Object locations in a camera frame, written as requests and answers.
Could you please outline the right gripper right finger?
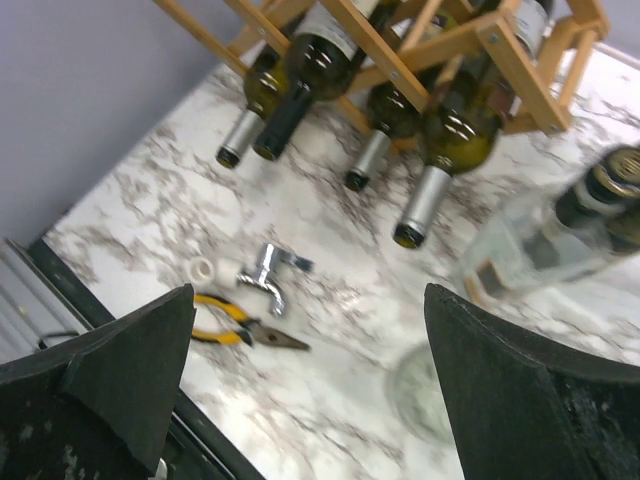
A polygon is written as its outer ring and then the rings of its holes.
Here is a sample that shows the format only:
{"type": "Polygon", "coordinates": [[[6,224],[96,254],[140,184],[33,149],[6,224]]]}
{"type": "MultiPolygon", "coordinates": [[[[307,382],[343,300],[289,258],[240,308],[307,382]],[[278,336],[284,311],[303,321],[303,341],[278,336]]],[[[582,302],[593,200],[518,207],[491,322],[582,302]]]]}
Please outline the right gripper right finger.
{"type": "Polygon", "coordinates": [[[639,369],[427,285],[424,316],[467,479],[636,479],[639,369]]]}

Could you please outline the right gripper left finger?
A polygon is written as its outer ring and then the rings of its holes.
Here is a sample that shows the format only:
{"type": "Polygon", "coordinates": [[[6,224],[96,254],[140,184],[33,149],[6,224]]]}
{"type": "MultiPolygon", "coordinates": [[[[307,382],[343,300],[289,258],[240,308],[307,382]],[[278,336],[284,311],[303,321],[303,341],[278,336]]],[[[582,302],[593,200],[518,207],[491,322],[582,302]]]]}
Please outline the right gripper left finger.
{"type": "Polygon", "coordinates": [[[195,319],[185,284],[1,367],[4,479],[148,479],[157,470],[195,319]]]}

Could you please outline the clear glass carafe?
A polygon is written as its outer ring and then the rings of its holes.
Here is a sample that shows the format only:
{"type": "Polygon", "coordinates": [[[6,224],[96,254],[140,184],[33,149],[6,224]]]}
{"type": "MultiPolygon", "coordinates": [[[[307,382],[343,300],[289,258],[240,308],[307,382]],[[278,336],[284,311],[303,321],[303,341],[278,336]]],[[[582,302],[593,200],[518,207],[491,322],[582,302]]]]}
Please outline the clear glass carafe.
{"type": "Polygon", "coordinates": [[[414,436],[454,444],[428,342],[417,344],[398,360],[387,375],[385,391],[390,408],[414,436]]]}

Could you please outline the clear square liquor bottle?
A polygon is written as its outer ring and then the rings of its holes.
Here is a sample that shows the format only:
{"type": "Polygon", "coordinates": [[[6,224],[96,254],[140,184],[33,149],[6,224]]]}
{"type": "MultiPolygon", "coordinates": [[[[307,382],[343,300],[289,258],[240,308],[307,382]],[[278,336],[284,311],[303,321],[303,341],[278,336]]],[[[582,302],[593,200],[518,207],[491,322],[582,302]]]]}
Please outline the clear square liquor bottle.
{"type": "Polygon", "coordinates": [[[617,146],[563,192],[499,205],[455,267],[456,292],[486,308],[571,282],[639,252],[639,148],[617,146]]]}

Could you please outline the green bottle beige label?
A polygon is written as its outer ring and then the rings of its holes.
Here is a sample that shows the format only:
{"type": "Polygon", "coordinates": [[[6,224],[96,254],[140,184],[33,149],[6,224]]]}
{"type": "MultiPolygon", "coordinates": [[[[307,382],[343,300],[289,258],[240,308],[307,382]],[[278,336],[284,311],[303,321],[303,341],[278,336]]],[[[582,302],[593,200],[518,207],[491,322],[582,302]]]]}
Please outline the green bottle beige label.
{"type": "Polygon", "coordinates": [[[435,89],[418,126],[424,168],[396,223],[398,245],[422,246],[453,178],[489,158],[515,99],[484,50],[466,55],[453,79],[435,89]]]}

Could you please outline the green bottle brown label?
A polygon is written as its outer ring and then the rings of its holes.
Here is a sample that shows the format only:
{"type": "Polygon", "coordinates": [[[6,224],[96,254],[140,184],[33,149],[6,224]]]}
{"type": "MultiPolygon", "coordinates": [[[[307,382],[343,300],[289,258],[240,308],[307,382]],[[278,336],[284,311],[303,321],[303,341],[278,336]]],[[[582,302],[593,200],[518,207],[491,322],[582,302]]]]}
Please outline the green bottle brown label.
{"type": "Polygon", "coordinates": [[[392,141],[412,138],[421,112],[391,82],[374,87],[366,102],[370,134],[344,178],[344,185],[360,192],[377,174],[392,141]]]}

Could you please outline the green bottle silver neck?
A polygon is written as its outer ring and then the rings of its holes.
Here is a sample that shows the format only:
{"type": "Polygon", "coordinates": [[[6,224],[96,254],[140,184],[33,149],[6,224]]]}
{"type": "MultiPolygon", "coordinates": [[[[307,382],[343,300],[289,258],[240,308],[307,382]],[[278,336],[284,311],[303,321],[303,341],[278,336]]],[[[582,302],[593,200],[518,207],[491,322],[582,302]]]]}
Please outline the green bottle silver neck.
{"type": "Polygon", "coordinates": [[[216,153],[219,164],[234,169],[240,163],[287,90],[284,60],[265,46],[244,77],[246,106],[216,153]]]}

